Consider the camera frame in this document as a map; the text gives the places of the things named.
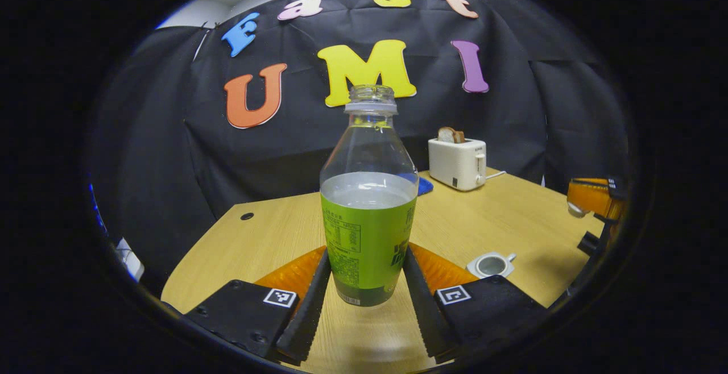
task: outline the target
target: black fabric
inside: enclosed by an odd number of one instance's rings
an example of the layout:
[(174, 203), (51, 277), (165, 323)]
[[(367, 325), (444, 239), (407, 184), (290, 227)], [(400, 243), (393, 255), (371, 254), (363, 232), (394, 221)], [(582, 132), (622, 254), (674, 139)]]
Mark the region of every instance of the black fabric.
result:
[[(374, 43), (402, 40), (413, 97), (398, 98), (395, 128), (419, 170), (441, 126), (487, 143), (490, 167), (565, 192), (577, 175), (621, 175), (626, 131), (613, 84), (577, 35), (528, 0), (467, 0), (468, 19), (444, 0), (381, 8), (373, 0), (322, 0), (314, 16), (279, 21), (273, 0), (214, 29), (156, 30), (102, 99), (91, 159), (109, 231), (122, 234), (159, 286), (195, 241), (235, 203), (318, 190), (343, 133), (343, 107), (327, 107), (328, 70), (317, 52), (348, 45), (367, 60)], [(255, 40), (239, 55), (222, 36), (250, 12)], [(468, 93), (458, 51), (468, 40), (489, 83)], [(263, 104), (258, 72), (286, 63), (282, 101), (266, 123), (241, 130), (226, 118), (224, 85), (252, 74), (247, 108)]]

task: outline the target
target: green bottle label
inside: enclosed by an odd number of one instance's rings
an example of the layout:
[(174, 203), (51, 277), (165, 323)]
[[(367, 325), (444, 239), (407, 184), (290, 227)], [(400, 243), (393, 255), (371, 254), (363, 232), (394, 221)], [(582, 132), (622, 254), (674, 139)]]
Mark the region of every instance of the green bottle label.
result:
[[(338, 283), (364, 290), (381, 288), (385, 293), (395, 289), (416, 200), (392, 208), (357, 209), (321, 195), (328, 256)], [(349, 302), (359, 304), (357, 299)]]

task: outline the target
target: blue object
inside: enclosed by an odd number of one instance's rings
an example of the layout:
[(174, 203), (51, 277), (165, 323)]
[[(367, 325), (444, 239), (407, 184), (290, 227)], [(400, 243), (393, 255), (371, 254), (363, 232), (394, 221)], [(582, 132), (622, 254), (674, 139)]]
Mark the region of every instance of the blue object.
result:
[(432, 186), (432, 182), (429, 182), (423, 177), (419, 177), (419, 190), (417, 190), (417, 196), (424, 195), (432, 191), (433, 188), (434, 186)]

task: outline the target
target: white toaster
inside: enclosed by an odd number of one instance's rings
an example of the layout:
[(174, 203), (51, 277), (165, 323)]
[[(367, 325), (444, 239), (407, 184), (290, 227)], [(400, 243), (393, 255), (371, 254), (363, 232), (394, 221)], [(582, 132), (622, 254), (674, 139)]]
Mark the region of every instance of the white toaster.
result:
[(472, 190), (486, 183), (486, 143), (465, 139), (464, 143), (427, 141), (429, 175), (459, 190)]

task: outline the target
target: purple letter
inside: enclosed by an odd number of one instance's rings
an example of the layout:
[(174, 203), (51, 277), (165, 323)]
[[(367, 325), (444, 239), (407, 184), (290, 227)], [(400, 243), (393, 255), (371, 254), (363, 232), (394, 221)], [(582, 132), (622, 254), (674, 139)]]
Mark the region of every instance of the purple letter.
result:
[(462, 68), (465, 71), (465, 81), (462, 88), (469, 93), (488, 92), (488, 83), (483, 79), (481, 63), (478, 62), (478, 45), (464, 40), (453, 40), (450, 44), (457, 48), (462, 60)]

